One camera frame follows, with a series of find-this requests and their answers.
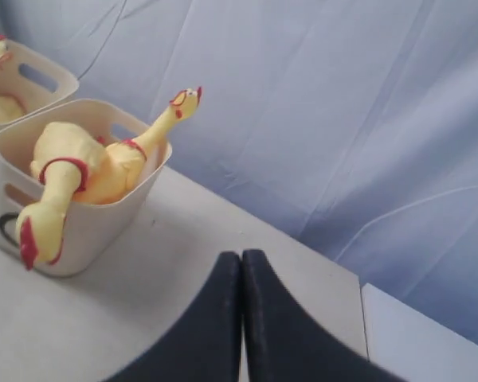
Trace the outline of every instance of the white plastic basket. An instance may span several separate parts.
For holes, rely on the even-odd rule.
[[[59,64],[17,42],[8,40],[7,46],[13,56],[0,71],[0,96],[15,96],[25,108],[26,115],[10,123],[0,123],[0,130],[33,113],[63,103],[79,87],[78,79]]]
[[[76,123],[105,144],[117,140],[112,129],[122,127],[131,135],[148,125],[119,108],[92,99],[74,100],[32,115],[0,131],[0,248],[19,257],[14,242],[15,217],[24,205],[38,201],[43,186],[29,175],[33,147],[46,124]],[[69,206],[60,260],[50,266],[36,265],[47,275],[70,276],[83,271],[129,225],[146,200],[160,170],[171,156],[171,145],[160,143],[141,175],[139,185],[121,201],[109,205]]]

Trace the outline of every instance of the rubber chicken neck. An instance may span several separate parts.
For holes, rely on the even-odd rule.
[[[103,205],[132,191],[145,163],[177,123],[198,109],[202,88],[179,92],[141,135],[104,147],[85,129],[53,122],[33,150],[30,172],[44,185],[41,199],[27,205],[16,222],[16,238],[27,270],[55,264],[62,253],[65,218],[72,201]]]

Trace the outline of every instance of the table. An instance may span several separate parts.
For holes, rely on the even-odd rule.
[[[478,346],[366,284],[370,360],[410,382],[478,382]]]
[[[354,274],[166,168],[131,226],[77,277],[25,272],[0,251],[0,380],[110,376],[181,315],[220,251],[246,248],[264,249],[308,313],[366,355]]]

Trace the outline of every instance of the white backdrop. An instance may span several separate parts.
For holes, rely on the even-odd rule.
[[[478,0],[0,0],[170,165],[478,343]]]

